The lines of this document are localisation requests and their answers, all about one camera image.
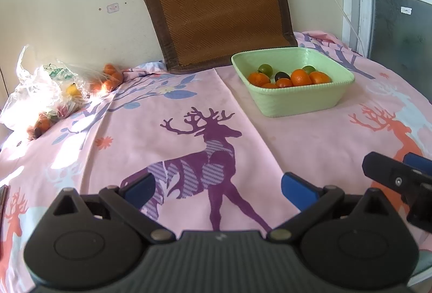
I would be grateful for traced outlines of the orange tangerine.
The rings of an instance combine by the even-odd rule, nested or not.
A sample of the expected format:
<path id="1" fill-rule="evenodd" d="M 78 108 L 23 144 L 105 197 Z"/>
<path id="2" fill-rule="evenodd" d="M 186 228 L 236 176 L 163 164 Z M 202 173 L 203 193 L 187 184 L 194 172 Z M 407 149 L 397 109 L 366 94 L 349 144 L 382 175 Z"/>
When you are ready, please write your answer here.
<path id="1" fill-rule="evenodd" d="M 291 83 L 294 87 L 311 85 L 312 81 L 309 74 L 303 69 L 294 70 L 291 73 Z"/>
<path id="2" fill-rule="evenodd" d="M 270 78 L 265 74 L 261 72 L 253 72 L 248 76 L 248 82 L 256 87 L 263 87 L 267 84 L 269 84 Z"/>

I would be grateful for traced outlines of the green lime fruit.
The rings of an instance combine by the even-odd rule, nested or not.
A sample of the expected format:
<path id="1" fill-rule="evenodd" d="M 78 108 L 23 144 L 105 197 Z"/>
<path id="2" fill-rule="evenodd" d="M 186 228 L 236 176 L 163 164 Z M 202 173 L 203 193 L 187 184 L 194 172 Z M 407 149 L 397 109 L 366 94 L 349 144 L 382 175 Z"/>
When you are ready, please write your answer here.
<path id="1" fill-rule="evenodd" d="M 265 63 L 258 67 L 258 72 L 263 73 L 268 77 L 271 77 L 273 75 L 273 67 L 270 66 L 270 64 Z"/>

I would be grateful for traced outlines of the pink deer print cloth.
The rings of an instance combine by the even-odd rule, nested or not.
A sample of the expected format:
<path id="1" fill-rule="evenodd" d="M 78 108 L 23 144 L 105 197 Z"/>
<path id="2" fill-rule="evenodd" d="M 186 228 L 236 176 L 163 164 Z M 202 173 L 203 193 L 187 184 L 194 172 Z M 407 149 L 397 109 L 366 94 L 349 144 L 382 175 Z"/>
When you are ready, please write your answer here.
<path id="1" fill-rule="evenodd" d="M 149 170 L 158 185 L 144 212 L 171 231 L 267 231 L 296 214 L 281 191 L 287 171 L 361 194 L 373 185 L 361 167 L 368 153 L 431 156 L 426 97 L 332 35 L 310 31 L 296 40 L 355 75 L 335 107 L 269 118 L 230 66 L 173 75 L 141 65 L 40 138 L 10 136 L 1 151 L 1 183 L 9 186 L 1 291 L 32 288 L 23 249 L 64 188 L 95 194 Z"/>

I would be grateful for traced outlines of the light green plastic basin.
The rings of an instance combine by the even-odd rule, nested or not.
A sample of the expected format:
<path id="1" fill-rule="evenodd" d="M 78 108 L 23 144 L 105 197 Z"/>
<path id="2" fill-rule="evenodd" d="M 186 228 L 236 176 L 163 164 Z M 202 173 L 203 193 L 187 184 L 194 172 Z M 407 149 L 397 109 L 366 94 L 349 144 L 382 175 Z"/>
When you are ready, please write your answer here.
<path id="1" fill-rule="evenodd" d="M 284 47 L 240 52 L 231 57 L 231 62 L 255 105 L 266 117 L 285 117 L 333 108 L 355 82 L 352 72 L 310 48 Z M 310 65 L 327 74 L 331 82 L 284 88 L 257 87 L 248 81 L 248 77 L 263 64 L 272 66 L 274 73 L 285 72 L 288 75 Z"/>

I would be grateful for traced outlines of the orange fruit in bag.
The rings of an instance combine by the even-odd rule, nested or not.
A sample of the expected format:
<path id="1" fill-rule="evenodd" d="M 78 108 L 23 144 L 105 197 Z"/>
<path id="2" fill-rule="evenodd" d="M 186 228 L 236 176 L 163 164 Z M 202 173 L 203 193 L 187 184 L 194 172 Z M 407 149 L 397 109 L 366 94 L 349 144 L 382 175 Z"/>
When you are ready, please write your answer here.
<path id="1" fill-rule="evenodd" d="M 27 134 L 29 140 L 35 140 L 40 138 L 46 133 L 53 125 L 48 114 L 39 114 L 36 122 L 27 128 Z"/>

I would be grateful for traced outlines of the yellow fruit in bag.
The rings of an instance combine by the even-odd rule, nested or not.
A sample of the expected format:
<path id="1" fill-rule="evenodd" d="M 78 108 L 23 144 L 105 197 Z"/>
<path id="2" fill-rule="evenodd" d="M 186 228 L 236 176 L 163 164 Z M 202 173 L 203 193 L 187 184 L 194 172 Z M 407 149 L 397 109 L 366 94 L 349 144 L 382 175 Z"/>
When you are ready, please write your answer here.
<path id="1" fill-rule="evenodd" d="M 82 94 L 75 83 L 69 85 L 65 90 L 65 93 L 73 99 L 80 99 L 82 97 Z"/>

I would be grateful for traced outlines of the small orange in basin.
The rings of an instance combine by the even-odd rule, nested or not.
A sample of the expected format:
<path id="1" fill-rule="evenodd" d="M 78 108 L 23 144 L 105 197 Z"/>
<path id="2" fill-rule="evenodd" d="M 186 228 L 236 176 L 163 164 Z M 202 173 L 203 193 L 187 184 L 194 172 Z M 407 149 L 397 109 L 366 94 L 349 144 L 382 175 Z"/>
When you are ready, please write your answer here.
<path id="1" fill-rule="evenodd" d="M 276 86 L 278 88 L 286 88 L 286 87 L 292 87 L 293 83 L 289 78 L 283 77 L 283 78 L 279 78 L 276 82 L 275 82 Z"/>

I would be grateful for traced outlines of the orange tangerine in basin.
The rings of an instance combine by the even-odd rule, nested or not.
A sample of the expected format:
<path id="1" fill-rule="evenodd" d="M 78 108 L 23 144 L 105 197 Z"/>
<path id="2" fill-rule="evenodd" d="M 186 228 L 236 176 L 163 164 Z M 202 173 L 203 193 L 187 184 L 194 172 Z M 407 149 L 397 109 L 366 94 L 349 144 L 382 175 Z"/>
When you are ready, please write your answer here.
<path id="1" fill-rule="evenodd" d="M 291 83 L 294 87 L 311 85 L 312 81 L 309 74 L 303 69 L 294 70 L 291 73 Z"/>

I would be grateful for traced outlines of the dark plum in basin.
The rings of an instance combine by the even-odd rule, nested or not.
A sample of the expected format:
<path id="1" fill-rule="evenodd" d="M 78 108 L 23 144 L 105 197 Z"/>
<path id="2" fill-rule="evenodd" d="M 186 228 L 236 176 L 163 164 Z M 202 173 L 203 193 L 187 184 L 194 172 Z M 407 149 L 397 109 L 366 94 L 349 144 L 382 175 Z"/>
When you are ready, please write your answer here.
<path id="1" fill-rule="evenodd" d="M 275 82 L 277 82 L 279 79 L 290 79 L 290 76 L 283 71 L 279 71 L 275 74 Z"/>

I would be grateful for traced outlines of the clear plastic fruit bag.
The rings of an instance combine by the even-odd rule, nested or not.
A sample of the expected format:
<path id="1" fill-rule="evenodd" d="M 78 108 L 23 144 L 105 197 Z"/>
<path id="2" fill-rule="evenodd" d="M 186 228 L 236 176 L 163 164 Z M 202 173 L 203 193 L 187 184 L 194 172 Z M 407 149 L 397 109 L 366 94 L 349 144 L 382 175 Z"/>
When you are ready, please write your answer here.
<path id="1" fill-rule="evenodd" d="M 12 131 L 25 132 L 42 113 L 48 114 L 54 124 L 81 109 L 95 96 L 89 90 L 89 79 L 99 71 L 56 60 L 40 64 L 30 72 L 24 68 L 23 59 L 27 51 L 33 49 L 29 44 L 22 48 L 15 69 L 19 83 L 1 109 L 1 124 Z M 80 90 L 80 99 L 65 93 L 72 83 Z"/>

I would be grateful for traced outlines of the white framed glass door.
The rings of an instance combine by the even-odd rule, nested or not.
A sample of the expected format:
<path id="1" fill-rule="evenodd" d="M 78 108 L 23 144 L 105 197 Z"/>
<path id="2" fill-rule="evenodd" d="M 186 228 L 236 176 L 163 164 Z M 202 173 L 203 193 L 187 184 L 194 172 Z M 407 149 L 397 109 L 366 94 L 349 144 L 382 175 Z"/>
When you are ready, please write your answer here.
<path id="1" fill-rule="evenodd" d="M 431 0 L 347 0 L 351 47 L 431 97 Z"/>

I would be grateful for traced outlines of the brown woven seat cushion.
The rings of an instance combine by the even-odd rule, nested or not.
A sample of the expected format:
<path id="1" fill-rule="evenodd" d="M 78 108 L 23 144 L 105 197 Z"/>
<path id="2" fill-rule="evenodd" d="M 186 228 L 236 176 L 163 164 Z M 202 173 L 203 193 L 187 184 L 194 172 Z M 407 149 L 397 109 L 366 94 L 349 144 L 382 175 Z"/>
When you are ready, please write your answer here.
<path id="1" fill-rule="evenodd" d="M 231 64 L 236 53 L 296 46 L 287 0 L 144 0 L 170 73 Z"/>

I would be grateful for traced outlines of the orange fruits near wall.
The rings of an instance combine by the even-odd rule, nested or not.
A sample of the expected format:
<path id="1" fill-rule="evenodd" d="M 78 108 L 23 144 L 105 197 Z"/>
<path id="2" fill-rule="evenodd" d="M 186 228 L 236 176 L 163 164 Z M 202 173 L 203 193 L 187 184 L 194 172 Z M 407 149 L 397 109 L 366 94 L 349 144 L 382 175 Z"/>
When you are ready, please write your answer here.
<path id="1" fill-rule="evenodd" d="M 110 93 L 124 81 L 123 73 L 113 64 L 105 64 L 102 71 L 94 73 L 89 79 L 91 93 Z"/>

